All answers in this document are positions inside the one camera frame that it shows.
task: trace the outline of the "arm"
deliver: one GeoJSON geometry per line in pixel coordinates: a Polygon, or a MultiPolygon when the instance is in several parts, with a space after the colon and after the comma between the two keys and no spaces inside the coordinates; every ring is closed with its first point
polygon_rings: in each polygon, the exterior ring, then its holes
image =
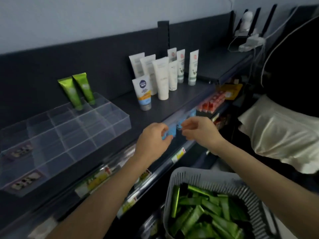
{"type": "Polygon", "coordinates": [[[123,168],[79,205],[48,238],[103,238],[138,177],[170,145],[173,136],[162,140],[162,135],[167,130],[167,125],[163,123],[153,123],[145,128],[138,138],[134,155],[123,168]]]}
{"type": "Polygon", "coordinates": [[[196,140],[225,160],[299,239],[319,238],[318,195],[226,141],[208,118],[189,118],[182,126],[188,140],[196,140]]]}

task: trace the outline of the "forearm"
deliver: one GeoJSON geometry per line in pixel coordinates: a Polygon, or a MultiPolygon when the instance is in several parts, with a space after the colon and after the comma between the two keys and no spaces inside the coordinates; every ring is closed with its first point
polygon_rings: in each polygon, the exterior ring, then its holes
{"type": "Polygon", "coordinates": [[[146,169],[145,164],[131,157],[120,171],[61,222],[48,238],[103,238],[128,192],[146,169]]]}
{"type": "Polygon", "coordinates": [[[227,141],[217,154],[299,239],[319,238],[319,196],[227,141]]]}

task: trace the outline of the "yellow package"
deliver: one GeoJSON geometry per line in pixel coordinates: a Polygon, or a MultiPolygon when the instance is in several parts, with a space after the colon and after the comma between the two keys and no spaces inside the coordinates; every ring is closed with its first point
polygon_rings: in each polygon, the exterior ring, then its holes
{"type": "Polygon", "coordinates": [[[225,84],[219,88],[219,91],[225,92],[225,100],[234,100],[240,90],[242,88],[242,84],[225,84]]]}

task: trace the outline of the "person's left hand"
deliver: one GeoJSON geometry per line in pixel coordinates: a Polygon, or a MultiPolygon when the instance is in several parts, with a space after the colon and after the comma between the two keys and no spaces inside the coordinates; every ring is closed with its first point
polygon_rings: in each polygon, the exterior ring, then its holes
{"type": "Polygon", "coordinates": [[[152,123],[139,136],[134,157],[142,160],[147,168],[161,157],[171,144],[173,135],[169,135],[165,140],[162,140],[162,136],[167,130],[168,126],[164,123],[152,123]]]}

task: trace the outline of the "person's right hand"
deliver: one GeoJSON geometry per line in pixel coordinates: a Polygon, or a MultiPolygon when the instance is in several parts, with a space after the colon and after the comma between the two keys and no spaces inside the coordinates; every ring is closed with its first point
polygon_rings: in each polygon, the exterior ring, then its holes
{"type": "Polygon", "coordinates": [[[196,140],[214,154],[217,154],[217,150],[226,142],[214,123],[207,117],[190,117],[181,126],[182,134],[187,140],[196,140]]]}

